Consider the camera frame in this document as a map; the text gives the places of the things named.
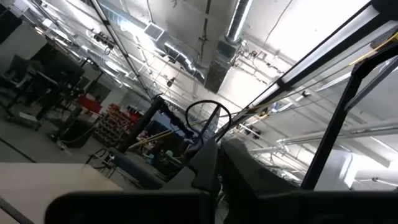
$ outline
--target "pipe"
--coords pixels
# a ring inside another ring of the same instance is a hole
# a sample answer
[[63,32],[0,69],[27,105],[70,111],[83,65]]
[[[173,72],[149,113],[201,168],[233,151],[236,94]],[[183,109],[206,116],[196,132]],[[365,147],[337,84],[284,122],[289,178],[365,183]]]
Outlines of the pipe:
[[241,37],[242,28],[253,0],[238,0],[235,5],[235,10],[229,23],[227,32],[225,33],[226,40],[235,44]]

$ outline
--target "black seat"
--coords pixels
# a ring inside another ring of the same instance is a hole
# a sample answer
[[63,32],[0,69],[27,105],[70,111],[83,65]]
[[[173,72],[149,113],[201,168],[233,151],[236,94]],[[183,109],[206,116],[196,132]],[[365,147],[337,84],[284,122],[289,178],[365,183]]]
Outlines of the black seat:
[[19,88],[27,80],[30,63],[18,55],[14,55],[7,72],[0,76],[1,86],[7,89]]

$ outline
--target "table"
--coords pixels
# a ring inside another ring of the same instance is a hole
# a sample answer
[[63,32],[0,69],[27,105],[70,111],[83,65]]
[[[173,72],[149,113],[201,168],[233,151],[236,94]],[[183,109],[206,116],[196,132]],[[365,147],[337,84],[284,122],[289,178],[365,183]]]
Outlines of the table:
[[[47,206],[75,191],[122,191],[85,164],[0,163],[0,196],[35,224],[44,223]],[[0,210],[0,223],[9,222]]]

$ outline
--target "chair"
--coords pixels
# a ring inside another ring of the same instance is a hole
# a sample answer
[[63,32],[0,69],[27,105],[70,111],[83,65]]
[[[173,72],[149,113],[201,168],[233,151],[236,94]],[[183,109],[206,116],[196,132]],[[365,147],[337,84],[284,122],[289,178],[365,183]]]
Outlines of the chair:
[[7,72],[0,75],[2,87],[6,89],[20,88],[28,78],[29,66],[28,60],[15,55]]

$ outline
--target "storage rack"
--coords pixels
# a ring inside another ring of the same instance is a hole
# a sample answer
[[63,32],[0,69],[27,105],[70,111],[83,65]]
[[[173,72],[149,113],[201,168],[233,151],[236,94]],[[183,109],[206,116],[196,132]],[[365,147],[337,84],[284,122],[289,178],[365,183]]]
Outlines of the storage rack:
[[118,105],[111,104],[101,118],[94,132],[94,138],[106,147],[117,147],[130,134],[135,122]]

